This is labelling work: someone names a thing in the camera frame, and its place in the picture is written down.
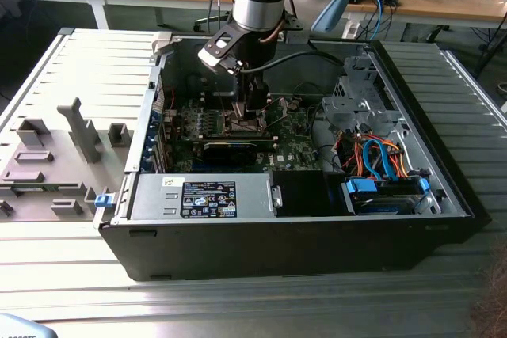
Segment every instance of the floor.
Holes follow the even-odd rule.
[[[19,3],[21,17],[6,13],[0,19],[0,110],[8,104],[39,57],[51,43],[61,27],[96,28],[91,8],[84,4],[57,2]],[[144,7],[110,6],[107,15],[111,28],[133,30],[157,30],[154,9]],[[202,10],[164,9],[163,22],[182,32],[191,32],[193,20],[204,17]],[[392,28],[401,28],[393,24]],[[428,25],[410,25],[404,35],[405,41],[424,41],[429,31]],[[470,28],[452,27],[436,38],[443,48],[450,49],[459,61],[471,70],[481,52],[483,42]],[[505,59],[507,52],[495,57],[484,70],[479,83],[498,104],[504,99],[497,93],[497,84],[507,78]]]

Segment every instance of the warning label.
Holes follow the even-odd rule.
[[[236,183],[185,182],[181,196],[183,218],[236,218]]]

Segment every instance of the circuit board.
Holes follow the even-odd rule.
[[[264,173],[269,170],[321,169],[309,136],[307,109],[287,109],[284,99],[265,110],[262,127],[227,122],[232,112],[206,109],[188,101],[177,109],[178,133],[168,144],[173,155],[174,173]],[[227,132],[235,130],[238,135]],[[203,158],[204,137],[217,142],[243,143],[254,147],[255,159],[241,165],[209,165]]]

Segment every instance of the motherboard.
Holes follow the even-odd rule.
[[[252,120],[188,100],[166,112],[172,173],[264,173],[321,169],[310,137],[309,110],[278,97]]]

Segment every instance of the white label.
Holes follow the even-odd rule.
[[[184,177],[164,177],[162,178],[162,186],[178,186],[181,188],[185,182]]]

